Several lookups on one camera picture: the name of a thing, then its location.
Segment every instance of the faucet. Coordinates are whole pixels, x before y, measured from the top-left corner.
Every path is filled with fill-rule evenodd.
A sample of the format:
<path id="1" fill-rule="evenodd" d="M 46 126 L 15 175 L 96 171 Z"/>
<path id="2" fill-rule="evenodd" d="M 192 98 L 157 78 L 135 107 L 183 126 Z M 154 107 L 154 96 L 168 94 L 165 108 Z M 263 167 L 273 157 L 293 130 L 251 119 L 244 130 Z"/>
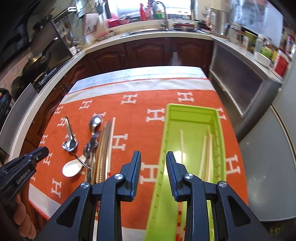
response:
<path id="1" fill-rule="evenodd" d="M 160 1 L 153 2 L 152 3 L 153 12 L 155 12 L 155 7 L 156 7 L 157 3 L 160 3 L 163 6 L 164 10 L 165 10 L 165 23 L 162 23 L 161 26 L 162 27 L 165 27 L 165 29 L 168 29 L 168 15 L 166 13 L 166 7 L 165 7 L 165 5 L 162 2 L 160 2 Z"/>

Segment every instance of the green tray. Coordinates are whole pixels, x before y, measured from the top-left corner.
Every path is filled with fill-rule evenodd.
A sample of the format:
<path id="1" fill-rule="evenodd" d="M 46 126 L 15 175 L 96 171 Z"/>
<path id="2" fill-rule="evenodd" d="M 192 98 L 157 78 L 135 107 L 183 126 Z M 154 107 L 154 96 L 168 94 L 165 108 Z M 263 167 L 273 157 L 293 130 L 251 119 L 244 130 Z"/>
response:
<path id="1" fill-rule="evenodd" d="M 183 130 L 185 153 L 183 164 L 187 171 L 194 175 L 198 174 L 203 137 L 208 130 L 213 135 L 213 179 L 211 182 L 217 183 L 220 180 L 226 180 L 225 147 L 218 111 L 199 106 L 168 104 L 157 180 L 150 206 L 145 241 L 175 240 L 178 203 L 174 201 L 170 190 L 165 156 L 168 151 L 173 151 L 177 162 L 181 158 L 179 130 Z M 213 218 L 209 201 L 208 213 L 210 239 L 214 240 Z M 186 202 L 183 203 L 180 233 L 184 228 L 185 219 Z"/>

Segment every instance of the table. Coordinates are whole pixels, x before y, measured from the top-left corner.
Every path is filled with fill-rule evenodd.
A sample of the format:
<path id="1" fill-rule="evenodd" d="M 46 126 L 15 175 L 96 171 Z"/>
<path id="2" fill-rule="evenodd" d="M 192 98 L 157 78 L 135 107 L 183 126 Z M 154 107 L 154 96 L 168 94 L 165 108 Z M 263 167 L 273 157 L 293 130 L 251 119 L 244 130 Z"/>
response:
<path id="1" fill-rule="evenodd" d="M 78 81 L 57 107 L 41 140 L 40 146 L 47 146 L 49 155 L 38 164 L 37 172 L 31 178 L 30 203 L 49 219 L 84 181 L 84 170 L 71 178 L 62 174 L 64 164 L 75 159 L 61 147 L 67 138 L 64 117 L 69 117 L 79 141 L 78 156 L 82 155 L 84 145 L 90 139 L 88 124 L 91 117 L 100 114 L 103 121 L 116 117 L 111 175 L 130 162 L 134 150 L 142 155 L 135 201 L 121 205 L 123 240 L 143 240 L 168 103 L 213 107 L 219 111 L 226 149 L 227 182 L 247 203 L 242 157 L 225 109 L 202 70 L 187 66 L 127 69 Z"/>

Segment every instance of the human hand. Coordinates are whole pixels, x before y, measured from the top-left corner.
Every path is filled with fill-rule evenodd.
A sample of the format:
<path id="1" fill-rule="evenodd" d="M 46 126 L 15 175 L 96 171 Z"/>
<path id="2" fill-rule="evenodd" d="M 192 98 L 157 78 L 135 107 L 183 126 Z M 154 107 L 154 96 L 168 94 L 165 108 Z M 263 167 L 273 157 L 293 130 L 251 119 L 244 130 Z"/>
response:
<path id="1" fill-rule="evenodd" d="M 22 237 L 28 237 L 33 239 L 36 237 L 36 229 L 31 222 L 29 215 L 26 213 L 25 205 L 20 201 L 20 195 L 15 198 L 17 208 L 13 215 L 13 219 L 17 225 L 19 225 L 19 233 Z"/>

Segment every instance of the white spoon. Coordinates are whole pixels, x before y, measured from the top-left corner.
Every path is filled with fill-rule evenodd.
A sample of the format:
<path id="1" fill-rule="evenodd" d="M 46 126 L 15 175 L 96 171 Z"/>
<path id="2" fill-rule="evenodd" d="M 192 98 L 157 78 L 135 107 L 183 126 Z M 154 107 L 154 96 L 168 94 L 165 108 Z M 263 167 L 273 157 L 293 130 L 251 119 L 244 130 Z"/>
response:
<path id="1" fill-rule="evenodd" d="M 82 155 L 80 157 L 80 159 L 81 159 L 81 161 L 83 161 L 85 163 L 86 157 L 84 155 Z M 83 167 L 83 165 L 80 163 L 80 161 L 78 159 L 75 159 L 75 160 L 67 162 L 63 166 L 62 172 L 63 172 L 63 175 L 66 177 L 73 177 L 80 172 L 82 167 Z"/>

